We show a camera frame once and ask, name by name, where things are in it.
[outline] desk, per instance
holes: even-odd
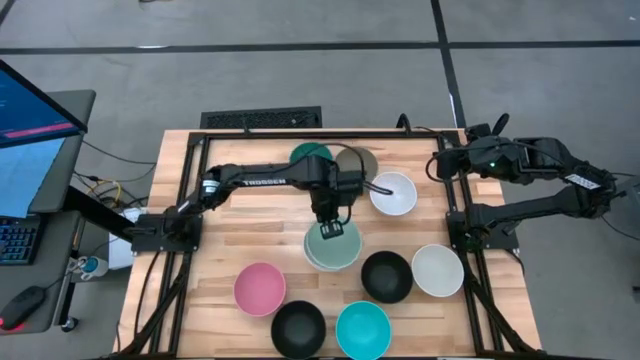
[[[188,131],[165,132],[149,198],[152,213],[160,213],[176,202],[188,135]],[[287,162],[291,150],[303,141],[214,140],[210,144],[208,165]],[[273,315],[251,318],[243,315],[233,302],[232,286],[236,275],[243,267],[256,261],[273,263],[283,271],[287,279],[286,302],[307,300],[323,312],[327,320],[327,338],[317,355],[344,356],[335,339],[335,322],[344,306],[369,299],[360,284],[359,272],[364,260],[374,252],[391,250],[410,261],[423,245],[449,245],[444,220],[448,209],[445,189],[424,174],[429,154],[437,150],[435,140],[358,139],[342,142],[371,150],[378,159],[379,172],[400,171],[409,176],[418,190],[416,208],[401,217],[387,217],[373,207],[367,196],[359,199],[353,207],[352,219],[363,234],[364,247],[360,259],[345,271],[321,273],[307,263],[302,248],[304,234],[315,221],[309,208],[308,193],[292,187],[238,189],[216,211],[204,214],[203,238],[193,257],[189,277],[178,357],[279,356],[269,336]],[[339,151],[333,147],[331,150],[334,156]],[[191,189],[195,184],[195,162]],[[504,203],[498,181],[477,176],[471,176],[469,180],[474,202]],[[464,204],[458,187],[456,191],[458,204]],[[540,341],[519,265],[501,250],[486,251],[485,256],[496,305],[522,338],[539,348]],[[123,345],[132,340],[136,307],[152,257],[152,254],[141,254],[133,264],[120,318]],[[158,299],[164,254],[158,260],[151,272],[140,325],[153,312]],[[421,292],[414,284],[407,299],[381,306],[391,318],[394,334],[386,356],[474,355],[462,290],[448,298],[434,298]],[[491,349],[486,316],[478,306],[485,347]],[[161,351],[167,349],[172,316],[170,308],[163,323]]]
[[[48,95],[82,123],[88,123],[96,97],[95,91],[59,91]],[[95,216],[96,214],[107,214],[104,219],[120,218],[110,209],[69,186],[82,138],[82,135],[78,135],[64,140],[42,186],[29,206],[29,213],[44,214],[48,217],[35,261],[30,266],[0,266],[0,279],[3,279],[0,292],[2,307],[28,286],[47,286],[64,274],[69,258],[79,256],[72,245],[76,236],[78,240],[80,238],[80,235],[76,234],[83,218],[97,220],[95,222],[98,225],[106,228],[109,228],[109,222],[103,221],[99,216]],[[91,206],[82,206],[83,200]],[[99,243],[88,245],[93,249]],[[53,285],[47,290],[44,303],[29,317],[24,327],[11,332],[0,330],[0,335],[43,332],[49,329],[52,323],[61,325],[66,321],[73,290],[74,284],[70,283],[68,277],[65,281]]]

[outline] green bowl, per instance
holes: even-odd
[[[296,146],[291,155],[289,155],[289,162],[297,161],[305,155],[318,155],[325,159],[333,160],[333,155],[331,155],[331,151],[326,146],[310,142]]]

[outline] wooden table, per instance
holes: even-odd
[[[149,198],[152,213],[161,213],[175,205],[188,135],[186,130],[165,132]],[[301,142],[304,140],[215,140],[211,143],[208,165],[287,162],[291,150]],[[364,260],[377,251],[391,250],[411,261],[413,254],[424,245],[449,245],[444,220],[448,210],[444,186],[430,181],[424,173],[426,161],[437,150],[435,140],[342,142],[371,150],[378,159],[379,172],[399,171],[410,177],[418,189],[416,207],[407,215],[388,217],[373,207],[368,196],[363,196],[353,207],[353,221],[364,240],[360,259],[345,271],[325,273],[307,263],[303,253],[304,234],[315,221],[307,192],[292,187],[238,189],[223,206],[205,213],[201,247],[194,255],[191,268],[178,356],[279,356],[270,338],[273,315],[249,317],[241,313],[233,301],[236,275],[257,261],[275,264],[285,274],[285,301],[307,300],[323,312],[327,338],[318,355],[345,356],[336,342],[335,323],[347,304],[370,300],[360,284],[359,272]],[[335,156],[341,149],[331,147],[331,151]],[[190,189],[195,183],[197,162],[194,161]],[[474,202],[504,203],[498,181],[476,176],[470,176],[469,181]],[[463,205],[460,189],[456,188],[456,192],[458,205]],[[539,348],[520,266],[504,251],[489,250],[485,254],[498,308],[526,342]],[[136,307],[151,258],[152,254],[139,255],[133,264],[120,318],[123,346],[133,337]],[[140,327],[156,306],[164,258],[161,254],[151,273]],[[174,274],[180,262],[178,257]],[[381,306],[390,316],[393,327],[393,341],[387,356],[474,355],[462,290],[448,298],[435,298],[414,284],[404,301]],[[486,314],[479,303],[478,309],[485,346],[491,349]],[[172,316],[170,308],[162,330],[161,350],[168,347]]]

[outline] monitor screen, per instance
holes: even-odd
[[[0,60],[0,148],[85,130],[79,120]]]

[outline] black metal frame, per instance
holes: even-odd
[[[397,128],[402,128],[403,131],[295,131],[295,132],[267,132],[267,131],[258,131],[258,132],[234,132],[234,133],[206,133],[206,132],[194,132],[189,135],[187,152],[185,155],[184,166],[182,170],[182,178],[180,180],[178,201],[180,203],[186,197],[187,186],[189,182],[189,174],[190,169],[193,165],[193,158],[196,146],[201,145],[202,149],[200,152],[200,162],[198,166],[198,174],[204,173],[206,170],[206,164],[208,162],[208,153],[209,153],[209,144],[214,140],[233,140],[233,139],[378,139],[378,138],[394,138],[394,139],[434,139],[438,143],[438,149],[445,149],[445,138],[451,137],[459,137],[460,133],[456,130],[451,131],[413,131],[411,128],[411,124],[406,116],[401,116],[396,125]],[[471,191],[469,189],[469,184],[466,179],[461,181],[462,184],[462,194],[463,199],[465,201],[465,205],[471,203]],[[447,199],[449,202],[449,210],[457,211],[455,192],[453,189],[453,185],[451,183],[445,184],[445,189],[447,193]],[[464,249],[456,249],[458,252],[458,256],[465,257],[467,253]],[[165,267],[162,276],[162,282],[160,285],[160,296],[158,302],[160,303],[162,299],[166,296],[170,286],[171,286],[171,278],[172,272],[175,262],[176,253],[169,252],[167,258],[165,260]],[[486,261],[484,258],[483,250],[478,250],[475,252],[478,273],[481,279],[482,290],[486,292],[490,301],[493,299],[493,295],[491,292],[491,284],[489,281],[489,274],[487,272]],[[184,261],[191,262],[192,253],[187,252],[184,254]],[[178,343],[180,339],[180,330],[182,325],[182,316],[184,313],[184,302],[186,298],[187,287],[184,286],[176,299],[176,307],[175,313],[172,321],[171,327],[171,337],[169,340],[169,353],[177,354],[178,351]],[[469,321],[471,326],[471,332],[473,337],[474,349],[476,354],[480,355],[485,353],[484,343],[482,341],[482,331],[480,328],[480,321],[478,317],[478,311],[476,308],[476,303],[474,299],[474,292],[472,289],[472,285],[465,281],[464,283],[464,293],[466,305],[469,313]],[[502,337],[500,335],[500,331],[494,321],[489,318],[489,324],[491,329],[491,338],[494,343],[494,349],[500,354],[504,350],[504,346],[502,344]],[[162,329],[162,321],[158,324],[158,326],[154,329],[154,333],[151,339],[151,345],[149,348],[150,353],[158,352],[159,347],[159,339],[160,333]]]
[[[67,187],[67,194],[61,211],[79,211],[83,218],[108,230],[117,237],[127,241],[131,238],[124,231],[126,228],[134,226],[131,221],[118,215],[73,186]]]

